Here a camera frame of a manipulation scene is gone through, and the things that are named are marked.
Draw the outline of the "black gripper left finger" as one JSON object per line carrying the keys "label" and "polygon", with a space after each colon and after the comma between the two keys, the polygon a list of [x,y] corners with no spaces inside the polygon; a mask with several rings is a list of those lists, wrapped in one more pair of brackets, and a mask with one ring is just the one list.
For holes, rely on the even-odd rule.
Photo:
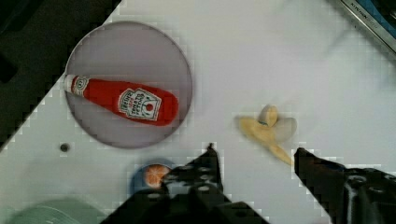
{"label": "black gripper left finger", "polygon": [[172,169],[159,189],[142,189],[102,224],[268,224],[248,204],[223,193],[219,156],[213,145]]}

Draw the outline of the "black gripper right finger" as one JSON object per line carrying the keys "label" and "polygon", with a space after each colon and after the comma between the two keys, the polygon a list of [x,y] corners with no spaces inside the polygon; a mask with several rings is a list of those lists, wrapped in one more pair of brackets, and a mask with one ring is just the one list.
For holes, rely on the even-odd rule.
{"label": "black gripper right finger", "polygon": [[332,224],[396,224],[394,175],[375,168],[347,168],[303,147],[294,154],[294,172]]}

